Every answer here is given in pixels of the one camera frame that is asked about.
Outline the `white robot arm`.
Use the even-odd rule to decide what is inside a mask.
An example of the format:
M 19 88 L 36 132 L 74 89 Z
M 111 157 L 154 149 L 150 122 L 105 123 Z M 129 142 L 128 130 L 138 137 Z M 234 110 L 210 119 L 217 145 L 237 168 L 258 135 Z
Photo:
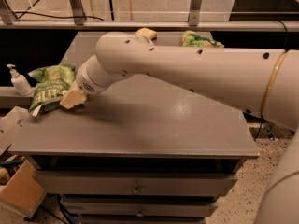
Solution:
M 147 75 L 276 123 L 299 130 L 299 51 L 160 46 L 143 35 L 101 35 L 61 106 L 133 75 Z

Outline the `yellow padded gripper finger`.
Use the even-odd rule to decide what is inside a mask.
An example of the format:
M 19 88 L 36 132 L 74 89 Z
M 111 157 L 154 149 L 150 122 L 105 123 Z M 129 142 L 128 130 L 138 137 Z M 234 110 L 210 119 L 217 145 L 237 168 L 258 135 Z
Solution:
M 83 104 L 87 96 L 82 90 L 70 89 L 60 102 L 60 105 L 66 109 L 73 108 L 76 105 Z

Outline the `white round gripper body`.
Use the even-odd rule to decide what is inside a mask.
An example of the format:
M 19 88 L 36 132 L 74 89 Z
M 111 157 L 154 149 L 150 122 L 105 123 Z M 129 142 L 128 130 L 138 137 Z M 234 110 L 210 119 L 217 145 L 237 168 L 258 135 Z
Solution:
M 105 91 L 117 81 L 121 81 L 121 75 L 109 74 L 95 55 L 88 59 L 76 74 L 78 86 L 90 95 L 97 95 Z

